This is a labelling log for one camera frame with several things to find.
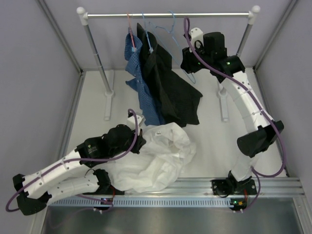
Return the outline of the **white shirt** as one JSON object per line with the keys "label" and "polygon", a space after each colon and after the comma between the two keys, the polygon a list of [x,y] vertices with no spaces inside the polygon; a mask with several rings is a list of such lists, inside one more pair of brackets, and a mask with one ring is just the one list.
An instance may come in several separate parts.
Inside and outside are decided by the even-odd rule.
{"label": "white shirt", "polygon": [[196,154],[196,144],[176,123],[143,130],[146,143],[139,154],[128,153],[100,168],[120,191],[158,192],[177,180]]}

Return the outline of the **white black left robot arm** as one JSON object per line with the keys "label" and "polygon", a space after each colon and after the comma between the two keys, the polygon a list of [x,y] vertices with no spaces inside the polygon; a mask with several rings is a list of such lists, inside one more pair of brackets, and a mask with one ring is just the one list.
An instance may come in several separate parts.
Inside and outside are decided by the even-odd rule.
{"label": "white black left robot arm", "polygon": [[141,128],[119,124],[102,136],[86,139],[47,168],[31,175],[14,176],[18,210],[33,215],[67,197],[106,194],[111,181],[108,172],[97,166],[128,153],[139,154],[145,143]]}

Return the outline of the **light blue wire hanger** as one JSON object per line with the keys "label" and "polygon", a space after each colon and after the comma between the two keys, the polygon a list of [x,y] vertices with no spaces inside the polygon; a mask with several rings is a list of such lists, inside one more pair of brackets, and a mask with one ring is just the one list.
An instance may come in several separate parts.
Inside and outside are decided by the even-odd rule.
{"label": "light blue wire hanger", "polygon": [[[164,48],[167,50],[167,52],[171,55],[173,61],[175,62],[175,64],[180,68],[180,65],[182,63],[182,47],[180,46],[180,44],[178,43],[176,37],[175,37],[175,34],[174,34],[174,29],[175,29],[175,24],[176,24],[176,18],[174,16],[174,13],[172,11],[168,11],[170,12],[170,14],[172,15],[172,18],[173,18],[173,23],[172,23],[172,26],[171,26],[171,29],[168,30],[166,27],[163,27],[163,26],[158,26],[156,24],[154,24],[153,22],[149,21],[148,24],[149,26],[151,27],[152,29],[152,32],[153,34],[155,35],[156,39],[159,40],[161,42],[161,44],[164,46]],[[143,21],[144,21],[144,27],[146,27],[146,19],[145,19],[145,15],[143,13],[143,11],[141,12],[142,13],[142,18],[143,18]],[[173,47],[177,47],[178,48],[178,51],[179,51],[179,56],[175,56],[173,55],[172,53],[172,49],[169,49],[167,46],[166,46],[166,43],[164,43],[160,36],[155,32],[156,29],[162,29],[164,31],[167,32],[167,34],[171,35],[171,38],[172,40],[175,42],[175,46]],[[188,77],[188,79],[193,83],[193,84],[196,84],[196,79],[194,77],[194,75],[192,73],[188,74],[186,73],[184,70],[183,70],[184,74]]]}

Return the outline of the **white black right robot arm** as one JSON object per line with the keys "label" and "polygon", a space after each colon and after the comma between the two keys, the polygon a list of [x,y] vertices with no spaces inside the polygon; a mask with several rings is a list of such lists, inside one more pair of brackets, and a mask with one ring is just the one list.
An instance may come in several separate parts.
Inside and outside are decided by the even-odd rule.
{"label": "white black right robot arm", "polygon": [[181,68],[186,73],[208,69],[225,88],[239,110],[247,134],[237,139],[241,152],[225,179],[213,180],[214,195],[257,193],[252,169],[259,157],[275,142],[284,129],[282,121],[275,121],[263,108],[250,85],[239,56],[228,56],[225,37],[221,32],[203,33],[199,28],[188,32],[191,47],[182,50]]}

